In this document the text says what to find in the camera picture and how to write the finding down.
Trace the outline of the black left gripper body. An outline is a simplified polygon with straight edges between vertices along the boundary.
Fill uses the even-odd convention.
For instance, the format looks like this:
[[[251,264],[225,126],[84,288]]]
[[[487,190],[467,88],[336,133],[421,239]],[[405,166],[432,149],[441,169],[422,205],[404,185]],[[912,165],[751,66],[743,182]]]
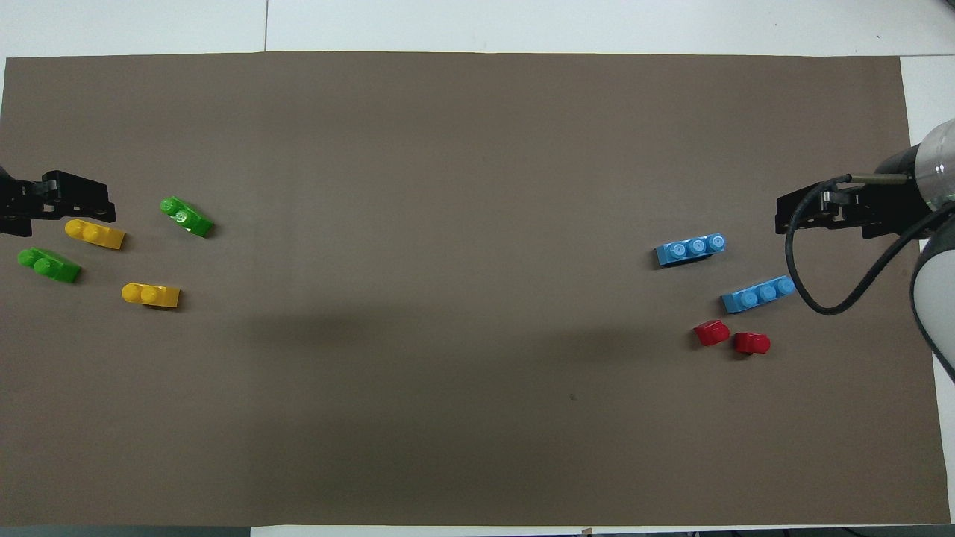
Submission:
[[[47,220],[44,181],[0,176],[0,233],[30,237],[33,221]]]

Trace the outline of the green two-stud toy block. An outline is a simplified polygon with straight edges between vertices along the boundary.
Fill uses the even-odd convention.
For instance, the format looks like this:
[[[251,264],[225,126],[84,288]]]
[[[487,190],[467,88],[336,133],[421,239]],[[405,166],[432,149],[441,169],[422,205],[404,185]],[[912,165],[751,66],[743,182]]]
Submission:
[[[213,228],[213,222],[208,217],[175,196],[163,198],[160,201],[160,211],[178,227],[195,236],[205,237]]]
[[[21,266],[27,266],[38,275],[61,283],[72,284],[81,273],[80,265],[48,249],[22,249],[16,259]]]

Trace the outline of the blue three-stud toy block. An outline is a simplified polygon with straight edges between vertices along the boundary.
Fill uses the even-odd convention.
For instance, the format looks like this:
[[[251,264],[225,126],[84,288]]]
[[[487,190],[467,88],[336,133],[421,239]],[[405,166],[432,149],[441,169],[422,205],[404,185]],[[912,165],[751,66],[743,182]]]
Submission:
[[[770,280],[734,290],[720,296],[720,302],[727,313],[737,314],[777,301],[795,293],[795,282],[788,275],[782,275]]]
[[[722,233],[695,236],[686,240],[665,242],[654,249],[660,268],[690,264],[725,251],[727,239]]]

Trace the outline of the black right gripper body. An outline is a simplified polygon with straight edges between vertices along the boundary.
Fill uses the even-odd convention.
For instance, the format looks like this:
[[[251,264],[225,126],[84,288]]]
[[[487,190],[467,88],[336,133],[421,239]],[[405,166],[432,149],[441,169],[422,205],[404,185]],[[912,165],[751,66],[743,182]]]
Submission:
[[[842,216],[851,227],[862,229],[862,237],[866,239],[900,235],[929,214],[929,207],[913,180],[851,186],[842,192],[849,197]]]

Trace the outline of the brown table mat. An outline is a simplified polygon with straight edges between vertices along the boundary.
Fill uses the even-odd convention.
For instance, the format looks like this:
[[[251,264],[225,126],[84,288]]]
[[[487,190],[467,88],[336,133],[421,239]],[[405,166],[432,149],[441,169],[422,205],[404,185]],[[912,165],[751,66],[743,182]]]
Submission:
[[[909,146],[896,57],[16,58],[2,103],[0,166],[126,237],[0,236],[0,526],[948,522],[917,245],[836,317],[720,302],[777,197]]]

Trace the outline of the yellow two-stud toy block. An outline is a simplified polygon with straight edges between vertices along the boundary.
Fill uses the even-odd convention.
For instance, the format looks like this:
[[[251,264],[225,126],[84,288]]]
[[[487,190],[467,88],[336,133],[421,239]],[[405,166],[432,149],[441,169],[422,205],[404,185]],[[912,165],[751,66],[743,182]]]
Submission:
[[[122,248],[126,236],[126,233],[122,230],[93,224],[81,219],[69,219],[63,228],[65,234],[75,240],[108,249]]]
[[[130,282],[122,287],[124,301],[152,308],[176,309],[180,303],[180,295],[181,290],[174,286]]]

